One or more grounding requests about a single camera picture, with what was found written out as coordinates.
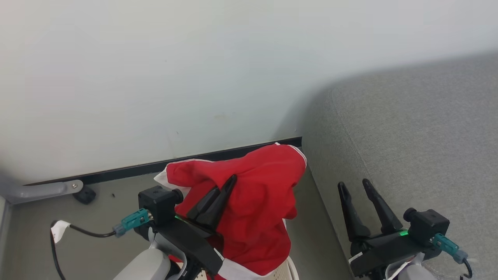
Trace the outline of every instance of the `gray floor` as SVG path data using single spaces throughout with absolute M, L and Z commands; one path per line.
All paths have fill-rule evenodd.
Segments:
M 98 198 L 88 206 L 69 195 L 15 207 L 1 279 L 58 279 L 50 253 L 49 229 L 53 220 L 65 220 L 93 232 L 109 232 L 121 218 L 137 209 L 138 192 L 155 185 L 153 175 L 143 175 L 91 185 Z M 290 255 L 300 279 L 351 279 L 310 172 L 306 172 L 294 193 L 298 216 L 287 226 L 292 241 Z M 68 230 L 57 244 L 57 254 L 68 280 L 108 280 L 147 247 L 148 242 L 134 232 L 119 239 L 98 239 Z

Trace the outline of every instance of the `red cloth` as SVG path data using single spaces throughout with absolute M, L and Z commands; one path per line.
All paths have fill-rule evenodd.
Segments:
M 289 256 L 290 239 L 282 219 L 297 215 L 292 187 L 305 169 L 306 158 L 296 147 L 273 144 L 237 159 L 170 163 L 166 173 L 169 183 L 191 188 L 176 207 L 182 216 L 214 186 L 221 188 L 230 176 L 237 175 L 217 228 L 224 237 L 222 254 L 266 275 Z

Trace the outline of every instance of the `black cable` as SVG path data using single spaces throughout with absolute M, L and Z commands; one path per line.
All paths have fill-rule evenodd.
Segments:
M 66 278 L 62 274 L 61 268 L 59 266 L 59 261 L 57 260 L 57 253 L 55 252 L 55 241 L 54 235 L 52 234 L 52 227 L 55 225 L 55 223 L 57 223 L 57 221 L 53 221 L 50 225 L 50 246 L 52 247 L 52 257 L 54 258 L 55 270 L 57 270 L 59 277 L 61 278 L 61 280 L 66 280 Z
M 59 261 L 57 260 L 57 252 L 55 252 L 55 240 L 54 240 L 54 235 L 52 234 L 52 227 L 57 222 L 58 221 L 53 221 L 52 224 L 50 225 L 50 246 L 52 247 L 52 257 L 54 258 L 55 270 L 57 270 L 57 273 L 59 274 L 59 277 L 61 278 L 61 280 L 66 280 L 66 278 L 62 274 L 61 268 L 59 266 Z M 105 234 L 97 234 L 97 233 L 89 232 L 87 230 L 84 230 L 84 229 L 82 229 L 80 227 L 77 227 L 77 226 L 71 225 L 71 224 L 69 225 L 69 227 L 72 228 L 72 229 L 74 229 L 74 230 L 77 230 L 77 231 L 79 231 L 79 232 L 81 232 L 83 234 L 92 236 L 92 237 L 104 238 L 104 237 L 109 237 L 109 236 L 113 236 L 113 235 L 116 234 L 115 231 L 112 231 L 112 232 L 109 232 L 109 233 L 105 233 Z
M 470 279 L 470 278 L 472 278 L 472 268 L 470 268 L 470 264 L 467 261 L 467 259 L 464 259 L 464 264 L 467 267 L 467 270 L 469 271 L 469 274 L 468 275 L 464 274 L 464 276 L 467 277 L 468 279 Z
M 80 227 L 77 227 L 75 225 L 69 225 L 70 228 L 74 229 L 74 230 L 77 230 L 81 233 L 84 233 L 86 235 L 89 235 L 89 236 L 92 236 L 92 237 L 98 237 L 98 238 L 104 238 L 104 237 L 109 237 L 109 236 L 113 236 L 113 235 L 116 235 L 116 232 L 113 231 L 113 232 L 109 232 L 109 233 L 104 233 L 104 234 L 97 234 L 97 233 L 93 233 L 93 232 L 89 232 L 87 230 L 84 230 Z

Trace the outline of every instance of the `black baseboard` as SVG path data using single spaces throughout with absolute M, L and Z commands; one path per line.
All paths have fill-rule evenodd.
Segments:
M 301 147 L 301 137 L 279 140 L 277 142 L 279 142 L 280 144 Z M 116 179 L 123 179 L 123 178 L 127 178 L 127 177 L 140 176 L 140 175 L 144 175 L 144 174 L 159 173 L 159 172 L 163 171 L 164 168 L 166 167 L 166 165 L 170 162 L 176 162 L 176 161 L 192 159 L 192 158 L 206 159 L 206 160 L 211 160 L 211 161 L 228 160 L 228 159 L 243 157 L 246 154 L 248 154 L 249 152 L 252 152 L 258 148 L 261 148 L 263 146 L 270 145 L 273 143 L 275 143 L 275 141 L 263 143 L 263 144 L 245 146 L 245 147 L 240 147 L 240 148 L 227 149 L 227 150 L 209 152 L 209 153 L 198 154 L 198 155 L 193 155 L 193 156 L 187 156 L 187 157 L 182 157 L 182 158 L 174 158 L 174 159 L 152 162 L 152 163 L 147 163 L 147 164 L 117 168 L 117 169 L 95 172 L 95 173 L 90 173 L 90 174 L 85 174 L 85 175 L 72 176 L 72 177 L 50 180 L 50 181 L 45 181 L 45 182 L 39 182 L 39 183 L 34 183 L 34 184 L 29 184 L 29 185 L 40 185 L 40 184 L 48 184 L 48 183 L 54 183 L 54 182 L 72 181 L 72 180 L 81 180 L 85 185 L 88 185 L 88 184 L 100 183 L 100 182 L 111 181 L 111 180 L 116 180 Z

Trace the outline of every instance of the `teal connector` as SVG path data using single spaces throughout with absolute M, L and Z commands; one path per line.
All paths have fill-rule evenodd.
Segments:
M 122 219 L 120 224 L 113 227 L 113 230 L 116 232 L 116 237 L 121 237 L 130 229 L 141 226 L 149 221 L 149 212 L 142 208 Z
M 436 233 L 434 238 L 432 239 L 432 244 L 436 246 L 438 249 L 447 252 L 451 256 L 455 255 L 460 247 L 453 243 L 453 241 L 449 240 L 446 236 Z
M 434 238 L 432 238 L 431 243 L 438 249 L 447 252 L 453 259 L 458 263 L 462 264 L 464 259 L 468 257 L 465 251 L 460 250 L 460 247 L 449 240 L 446 236 L 436 233 Z

